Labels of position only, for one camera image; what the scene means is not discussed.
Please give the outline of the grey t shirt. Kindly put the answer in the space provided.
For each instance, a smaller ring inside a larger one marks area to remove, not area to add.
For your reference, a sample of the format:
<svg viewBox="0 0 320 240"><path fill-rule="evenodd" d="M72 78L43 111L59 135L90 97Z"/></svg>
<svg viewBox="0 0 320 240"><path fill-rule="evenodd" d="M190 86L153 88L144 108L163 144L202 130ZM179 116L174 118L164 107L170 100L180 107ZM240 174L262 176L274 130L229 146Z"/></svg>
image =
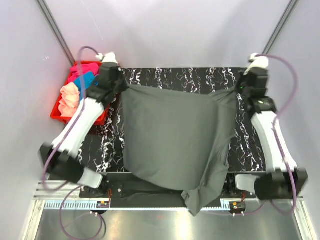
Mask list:
<svg viewBox="0 0 320 240"><path fill-rule="evenodd" d="M236 133L234 88L197 94L130 85L121 101L126 170L181 191L192 215L220 196Z"/></svg>

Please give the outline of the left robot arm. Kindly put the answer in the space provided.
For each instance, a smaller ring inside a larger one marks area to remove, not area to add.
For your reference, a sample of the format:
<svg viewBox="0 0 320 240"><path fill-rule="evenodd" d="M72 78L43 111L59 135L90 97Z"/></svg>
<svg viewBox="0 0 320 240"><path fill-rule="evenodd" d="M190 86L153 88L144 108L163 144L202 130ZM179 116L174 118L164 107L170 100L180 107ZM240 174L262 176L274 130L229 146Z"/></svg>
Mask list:
<svg viewBox="0 0 320 240"><path fill-rule="evenodd" d="M86 186L97 198L108 193L105 177L81 165L79 149L96 120L109 107L114 97L127 89L122 69L116 60L106 60L90 87L81 86L84 97L62 133L51 143L43 144L39 153L44 173L55 175L68 183Z"/></svg>

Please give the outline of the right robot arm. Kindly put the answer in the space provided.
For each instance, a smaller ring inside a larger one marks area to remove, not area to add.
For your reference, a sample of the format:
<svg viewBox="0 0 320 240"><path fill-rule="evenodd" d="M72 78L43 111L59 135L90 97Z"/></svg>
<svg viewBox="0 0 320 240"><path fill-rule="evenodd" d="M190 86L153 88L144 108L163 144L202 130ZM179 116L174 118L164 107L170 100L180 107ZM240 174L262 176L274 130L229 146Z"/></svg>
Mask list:
<svg viewBox="0 0 320 240"><path fill-rule="evenodd" d="M239 198L244 192L262 201L296 200L308 180L304 168L298 168L284 140L275 102L268 96L268 70L247 69L236 84L244 110L259 138L265 159L266 173L262 176L237 174L227 185L228 195Z"/></svg>

